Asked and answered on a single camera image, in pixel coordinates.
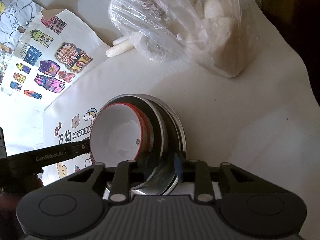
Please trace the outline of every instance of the cartoon duck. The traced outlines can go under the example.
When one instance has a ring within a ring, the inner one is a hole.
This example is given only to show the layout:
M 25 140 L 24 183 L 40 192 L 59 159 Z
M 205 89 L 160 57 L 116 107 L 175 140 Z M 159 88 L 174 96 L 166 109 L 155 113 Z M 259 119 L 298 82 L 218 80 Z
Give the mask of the cartoon duck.
M 65 165 L 62 165 L 62 162 L 57 163 L 57 169 L 58 169 L 58 175 L 59 175 L 60 179 L 66 177 L 68 175 L 67 167 Z

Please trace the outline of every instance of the circular pad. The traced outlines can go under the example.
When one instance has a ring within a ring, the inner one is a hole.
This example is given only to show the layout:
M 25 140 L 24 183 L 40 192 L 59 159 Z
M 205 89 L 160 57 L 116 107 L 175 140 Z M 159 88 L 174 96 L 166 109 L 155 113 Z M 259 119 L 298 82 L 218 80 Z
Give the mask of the circular pad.
M 298 232 L 307 215 L 304 202 L 291 192 L 227 193 L 220 211 L 237 230 L 267 238 Z
M 26 234 L 39 238 L 76 236 L 103 214 L 102 199 L 94 192 L 57 194 L 58 190 L 44 190 L 28 193 L 17 206 L 17 218 Z
M 52 195 L 41 200 L 40 210 L 49 216 L 63 216 L 72 212 L 77 205 L 77 201 L 68 195 Z
M 257 214 L 272 216 L 280 213 L 284 204 L 281 199 L 275 196 L 261 194 L 249 198 L 248 207 Z

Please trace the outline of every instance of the plastic bag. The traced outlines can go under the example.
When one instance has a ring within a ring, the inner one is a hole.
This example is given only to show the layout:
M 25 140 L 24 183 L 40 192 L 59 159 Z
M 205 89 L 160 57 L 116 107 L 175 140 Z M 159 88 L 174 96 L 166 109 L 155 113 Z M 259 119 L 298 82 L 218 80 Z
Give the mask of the plastic bag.
M 184 60 L 237 76 L 254 38 L 246 0 L 111 0 L 113 24 L 151 60 Z

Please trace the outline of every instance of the bolt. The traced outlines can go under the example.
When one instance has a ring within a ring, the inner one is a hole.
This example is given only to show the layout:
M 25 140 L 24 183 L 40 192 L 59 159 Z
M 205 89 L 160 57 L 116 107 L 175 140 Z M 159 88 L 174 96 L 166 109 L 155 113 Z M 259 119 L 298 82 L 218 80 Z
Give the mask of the bolt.
M 207 193 L 198 195 L 197 199 L 201 202 L 209 202 L 213 200 L 213 196 Z
M 126 197 L 125 195 L 123 194 L 120 194 L 120 193 L 116 193 L 116 194 L 113 194 L 110 199 L 113 201 L 113 202 L 122 202 L 122 201 L 125 201 L 126 200 Z

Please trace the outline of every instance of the white tablecloth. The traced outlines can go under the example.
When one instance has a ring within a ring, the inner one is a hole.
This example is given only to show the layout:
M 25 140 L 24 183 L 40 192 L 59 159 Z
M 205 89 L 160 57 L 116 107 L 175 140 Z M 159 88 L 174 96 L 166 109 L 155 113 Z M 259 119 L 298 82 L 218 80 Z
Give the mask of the white tablecloth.
M 150 94 L 179 116 L 188 158 L 209 165 L 228 161 L 295 192 L 308 207 L 301 235 L 318 237 L 320 108 L 301 58 L 254 0 L 249 3 L 260 53 L 240 76 L 222 78 L 179 60 L 154 63 L 132 49 L 95 67 L 47 108 L 44 146 L 58 144 L 54 130 L 59 122 L 63 133 L 73 134 L 90 125 L 83 119 L 90 108 L 99 110 L 123 93 Z M 79 126 L 72 128 L 77 114 Z M 48 180 L 56 179 L 55 166 L 47 172 Z

